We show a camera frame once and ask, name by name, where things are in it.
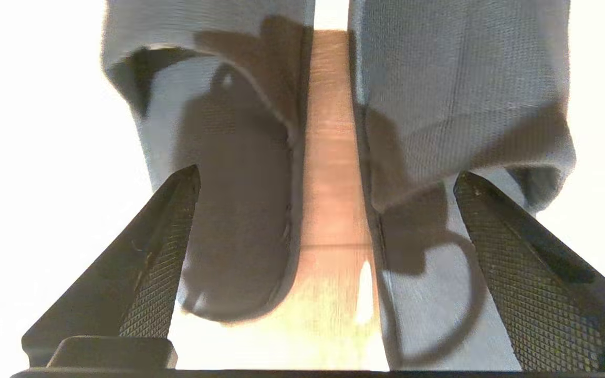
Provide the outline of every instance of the black slipper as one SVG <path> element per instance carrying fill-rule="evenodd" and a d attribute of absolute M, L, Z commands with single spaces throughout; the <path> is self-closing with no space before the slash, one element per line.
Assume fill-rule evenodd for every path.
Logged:
<path fill-rule="evenodd" d="M 313 0 L 112 0 L 103 68 L 132 108 L 153 188 L 197 164 L 184 309 L 260 316 L 300 247 Z"/>
<path fill-rule="evenodd" d="M 519 370 L 452 186 L 531 212 L 575 162 L 565 1 L 351 2 L 352 80 L 392 369 Z"/>

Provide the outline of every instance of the knurled surface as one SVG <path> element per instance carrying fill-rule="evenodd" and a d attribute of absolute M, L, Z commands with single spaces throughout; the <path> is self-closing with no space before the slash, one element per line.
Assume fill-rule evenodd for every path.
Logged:
<path fill-rule="evenodd" d="M 605 335 L 470 185 L 458 187 L 464 222 L 515 355 L 525 371 L 597 371 Z"/>
<path fill-rule="evenodd" d="M 190 185 L 181 185 L 185 191 L 192 190 Z M 173 210 L 163 229 L 161 250 L 125 316 L 121 337 L 168 336 L 194 206 L 190 196 L 181 191 L 178 188 L 170 202 Z"/>

